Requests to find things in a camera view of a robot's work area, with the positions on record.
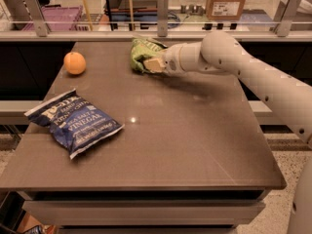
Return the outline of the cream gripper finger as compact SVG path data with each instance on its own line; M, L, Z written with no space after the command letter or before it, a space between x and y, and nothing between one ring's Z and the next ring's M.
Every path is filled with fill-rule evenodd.
M152 73L162 73L166 66L160 58L149 58L143 62L146 69Z

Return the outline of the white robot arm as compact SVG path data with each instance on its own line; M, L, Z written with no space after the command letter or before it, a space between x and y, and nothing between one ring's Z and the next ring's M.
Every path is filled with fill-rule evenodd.
M312 87L253 57L224 31L212 31L200 42L175 44L143 63L152 73L171 75L226 71L312 147Z

